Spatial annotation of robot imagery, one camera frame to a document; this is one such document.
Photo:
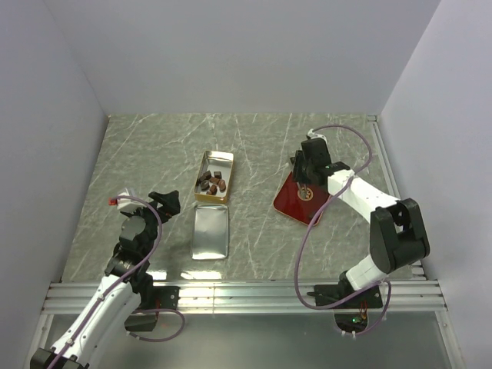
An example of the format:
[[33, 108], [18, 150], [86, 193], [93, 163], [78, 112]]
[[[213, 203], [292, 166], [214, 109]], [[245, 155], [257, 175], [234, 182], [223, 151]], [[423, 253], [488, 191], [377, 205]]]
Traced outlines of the silver tin lid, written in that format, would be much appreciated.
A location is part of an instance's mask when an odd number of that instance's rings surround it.
[[228, 207], [221, 204], [200, 204], [194, 208], [191, 259], [223, 260], [228, 257]]

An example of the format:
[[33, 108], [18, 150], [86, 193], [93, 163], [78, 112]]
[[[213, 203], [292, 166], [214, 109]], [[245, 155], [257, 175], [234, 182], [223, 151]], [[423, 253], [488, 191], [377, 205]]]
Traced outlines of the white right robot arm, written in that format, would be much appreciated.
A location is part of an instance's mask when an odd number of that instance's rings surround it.
[[320, 185], [329, 199], [339, 199], [369, 224], [368, 255], [341, 273], [333, 302], [355, 307], [366, 290], [392, 272], [426, 258], [430, 245], [418, 203], [386, 194], [360, 178], [345, 163], [333, 162], [321, 137], [301, 142], [293, 159], [293, 177]]

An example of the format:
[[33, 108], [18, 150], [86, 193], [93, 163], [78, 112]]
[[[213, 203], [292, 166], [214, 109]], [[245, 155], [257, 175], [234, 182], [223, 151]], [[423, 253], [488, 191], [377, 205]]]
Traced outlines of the metal tweezers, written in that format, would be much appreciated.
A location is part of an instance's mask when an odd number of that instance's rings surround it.
[[303, 200], [308, 198], [308, 188], [306, 184], [298, 183], [298, 190], [299, 195]]

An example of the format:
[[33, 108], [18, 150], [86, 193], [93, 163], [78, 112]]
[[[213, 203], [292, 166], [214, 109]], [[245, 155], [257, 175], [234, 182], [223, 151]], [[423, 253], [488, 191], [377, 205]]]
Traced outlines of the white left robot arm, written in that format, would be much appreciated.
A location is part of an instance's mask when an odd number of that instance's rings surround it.
[[179, 192], [148, 197], [123, 191], [109, 200], [126, 219], [103, 278], [71, 327], [51, 347], [35, 351], [31, 368], [94, 368], [119, 331], [139, 338], [161, 313], [178, 313], [179, 288], [155, 285], [148, 268], [164, 223], [181, 211]]

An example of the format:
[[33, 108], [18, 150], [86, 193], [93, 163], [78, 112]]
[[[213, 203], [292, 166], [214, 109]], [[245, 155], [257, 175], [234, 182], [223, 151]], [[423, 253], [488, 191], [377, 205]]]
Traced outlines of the small brown chocolate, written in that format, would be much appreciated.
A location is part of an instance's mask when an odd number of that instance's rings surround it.
[[209, 195], [216, 195], [216, 194], [217, 194], [217, 192], [218, 192], [218, 187], [217, 187], [215, 184], [213, 184], [213, 185], [212, 185], [212, 186], [208, 189], [207, 194], [209, 194]]

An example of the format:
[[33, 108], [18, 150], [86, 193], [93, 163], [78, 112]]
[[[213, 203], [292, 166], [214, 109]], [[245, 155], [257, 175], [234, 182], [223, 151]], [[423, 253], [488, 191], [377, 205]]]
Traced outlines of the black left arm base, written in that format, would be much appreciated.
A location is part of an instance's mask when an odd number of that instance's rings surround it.
[[137, 313], [132, 313], [125, 321], [125, 329], [130, 332], [151, 332], [158, 323], [159, 312], [155, 309], [176, 311], [180, 288], [178, 286], [153, 287], [151, 293], [137, 307]]

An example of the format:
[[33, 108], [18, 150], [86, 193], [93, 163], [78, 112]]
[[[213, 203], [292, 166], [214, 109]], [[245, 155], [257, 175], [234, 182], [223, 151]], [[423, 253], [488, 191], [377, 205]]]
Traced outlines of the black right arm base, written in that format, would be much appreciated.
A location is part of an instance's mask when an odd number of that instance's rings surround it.
[[[342, 334], [350, 334], [352, 337], [366, 334], [384, 318], [391, 296], [383, 301], [383, 294], [378, 286], [373, 286], [362, 291], [351, 299], [347, 297], [353, 293], [351, 287], [342, 287], [341, 284], [316, 284], [314, 290], [307, 293], [314, 298], [317, 307], [328, 306], [345, 299], [342, 304], [334, 306], [334, 321], [336, 328]], [[381, 308], [381, 314], [370, 326], [369, 310]]]

